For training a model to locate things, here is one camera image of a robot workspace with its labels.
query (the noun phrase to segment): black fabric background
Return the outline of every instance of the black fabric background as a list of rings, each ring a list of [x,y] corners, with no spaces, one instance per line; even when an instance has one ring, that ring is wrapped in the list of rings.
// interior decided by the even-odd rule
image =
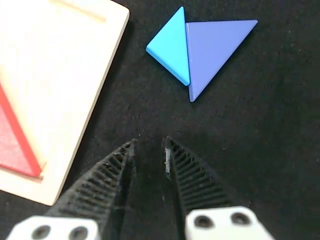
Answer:
[[[320,239],[320,1],[117,2],[130,20],[64,189],[137,138],[145,149],[143,199],[128,231],[135,239],[174,240],[173,206],[159,180],[162,139],[170,135],[245,196],[277,240]],[[195,103],[145,52],[181,5],[187,22],[259,20]],[[1,192],[0,238],[47,209]]]

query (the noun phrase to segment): screw hole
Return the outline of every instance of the screw hole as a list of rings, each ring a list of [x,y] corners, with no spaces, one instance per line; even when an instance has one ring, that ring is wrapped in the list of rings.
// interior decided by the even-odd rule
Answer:
[[[231,216],[231,220],[234,224],[238,224],[238,225],[249,225],[251,223],[250,219],[246,215],[240,212],[234,213]]]
[[[194,225],[199,228],[208,229],[212,228],[214,226],[214,223],[209,217],[201,215],[195,218]]]
[[[49,235],[50,230],[51,228],[48,225],[39,226],[36,230],[33,231],[32,238],[34,240],[45,239]]]
[[[85,240],[87,236],[88,230],[83,226],[79,226],[70,232],[69,240]]]

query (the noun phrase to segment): light blue triangle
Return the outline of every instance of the light blue triangle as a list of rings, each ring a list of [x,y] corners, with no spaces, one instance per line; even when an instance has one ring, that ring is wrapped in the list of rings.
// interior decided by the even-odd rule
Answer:
[[[146,46],[146,51],[185,86],[190,84],[185,10],[180,7]]]
[[[185,24],[191,102],[197,99],[257,23],[257,20],[235,20]]]

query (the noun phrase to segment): red puzzle piece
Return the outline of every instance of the red puzzle piece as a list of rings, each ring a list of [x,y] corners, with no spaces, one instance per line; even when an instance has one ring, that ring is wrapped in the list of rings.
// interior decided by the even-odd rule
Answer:
[[[37,177],[41,173],[36,156],[20,127],[1,85],[0,166],[32,177]]]

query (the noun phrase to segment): dark blue triangle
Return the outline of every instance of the dark blue triangle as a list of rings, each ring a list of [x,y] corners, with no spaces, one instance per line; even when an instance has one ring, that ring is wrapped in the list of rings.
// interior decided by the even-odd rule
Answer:
[[[197,99],[257,23],[257,20],[237,20],[185,24],[191,102]]]

